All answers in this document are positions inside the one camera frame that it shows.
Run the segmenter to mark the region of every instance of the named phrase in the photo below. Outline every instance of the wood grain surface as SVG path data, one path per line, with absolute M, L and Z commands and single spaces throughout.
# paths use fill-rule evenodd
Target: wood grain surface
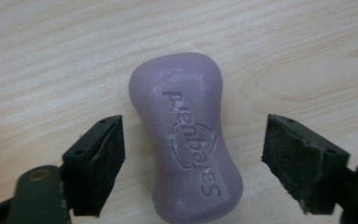
M 130 102 L 141 63 L 195 51 L 219 65 L 222 126 L 241 170 L 239 206 L 213 223 L 338 223 L 305 216 L 260 162 L 267 114 L 296 119 L 358 165 L 358 1 L 0 1 L 0 202 L 17 178 L 121 114 L 127 159 L 99 218 L 163 223 L 151 201 L 153 146 Z

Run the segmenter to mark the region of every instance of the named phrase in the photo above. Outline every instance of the purple soap bar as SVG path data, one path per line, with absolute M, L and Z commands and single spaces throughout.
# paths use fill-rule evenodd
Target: purple soap bar
M 221 130 L 222 88 L 219 67 L 198 53 L 159 57 L 132 73 L 131 101 L 155 146 L 153 202 L 167 222 L 211 221 L 241 199 Z

